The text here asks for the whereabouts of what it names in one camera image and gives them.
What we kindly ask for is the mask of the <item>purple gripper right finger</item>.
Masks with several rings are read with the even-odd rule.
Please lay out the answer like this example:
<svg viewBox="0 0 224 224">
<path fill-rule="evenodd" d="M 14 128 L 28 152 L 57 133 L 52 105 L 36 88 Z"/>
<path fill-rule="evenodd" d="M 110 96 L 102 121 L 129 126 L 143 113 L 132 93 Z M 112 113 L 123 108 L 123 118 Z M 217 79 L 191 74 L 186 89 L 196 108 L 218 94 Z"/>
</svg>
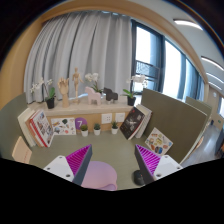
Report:
<svg viewBox="0 0 224 224">
<path fill-rule="evenodd" d="M 138 144 L 135 145 L 135 157 L 145 185 L 182 169 L 169 155 L 157 155 Z"/>
</svg>

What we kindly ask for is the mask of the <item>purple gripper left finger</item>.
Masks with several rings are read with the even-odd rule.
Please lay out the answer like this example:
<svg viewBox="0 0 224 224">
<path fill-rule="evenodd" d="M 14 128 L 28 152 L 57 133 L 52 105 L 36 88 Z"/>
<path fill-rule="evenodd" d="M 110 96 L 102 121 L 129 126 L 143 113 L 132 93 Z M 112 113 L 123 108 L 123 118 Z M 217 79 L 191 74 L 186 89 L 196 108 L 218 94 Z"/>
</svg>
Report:
<svg viewBox="0 0 224 224">
<path fill-rule="evenodd" d="M 84 146 L 68 156 L 59 155 L 45 168 L 56 176 L 80 186 L 92 156 L 92 145 Z"/>
</svg>

